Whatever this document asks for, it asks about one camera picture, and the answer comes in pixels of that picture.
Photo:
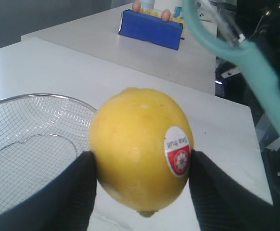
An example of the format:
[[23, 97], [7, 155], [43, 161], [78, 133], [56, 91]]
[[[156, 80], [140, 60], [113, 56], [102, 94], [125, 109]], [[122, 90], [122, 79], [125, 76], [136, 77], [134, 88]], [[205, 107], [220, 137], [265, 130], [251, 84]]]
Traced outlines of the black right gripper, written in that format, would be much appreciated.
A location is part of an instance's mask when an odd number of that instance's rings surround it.
[[[221, 0], [216, 4], [220, 13], [233, 18], [244, 35], [259, 46], [277, 72], [280, 84], [280, 0]], [[269, 187], [277, 210], [277, 223], [273, 230], [280, 231], [280, 136], [250, 88], [245, 86], [244, 89], [242, 102], [251, 108]]]

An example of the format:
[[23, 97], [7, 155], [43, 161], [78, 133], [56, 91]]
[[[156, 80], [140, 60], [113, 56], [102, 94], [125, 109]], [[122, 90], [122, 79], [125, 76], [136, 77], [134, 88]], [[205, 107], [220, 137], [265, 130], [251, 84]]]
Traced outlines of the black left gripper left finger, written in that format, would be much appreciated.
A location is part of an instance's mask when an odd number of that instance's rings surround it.
[[97, 190], [95, 156], [89, 151], [75, 160], [54, 159], [0, 161], [0, 231], [88, 229]]

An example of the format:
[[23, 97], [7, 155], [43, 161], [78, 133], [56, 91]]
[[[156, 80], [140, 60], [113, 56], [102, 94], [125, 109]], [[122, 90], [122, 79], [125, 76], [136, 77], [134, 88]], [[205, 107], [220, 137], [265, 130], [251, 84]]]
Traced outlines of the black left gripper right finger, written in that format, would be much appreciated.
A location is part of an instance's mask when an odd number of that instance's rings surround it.
[[206, 154], [191, 151], [189, 188], [202, 231], [280, 231], [280, 177], [264, 159], [272, 203], [256, 196]]

